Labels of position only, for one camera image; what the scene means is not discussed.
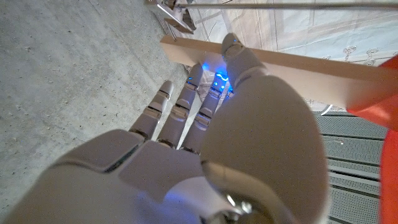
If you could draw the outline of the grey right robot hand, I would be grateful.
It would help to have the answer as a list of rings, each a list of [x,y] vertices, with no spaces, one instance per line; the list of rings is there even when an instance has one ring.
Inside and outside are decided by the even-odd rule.
[[[157,139],[165,82],[125,131],[74,148],[47,168],[6,223],[322,223],[328,172],[313,112],[234,33],[226,70],[184,131],[203,73],[193,66]]]

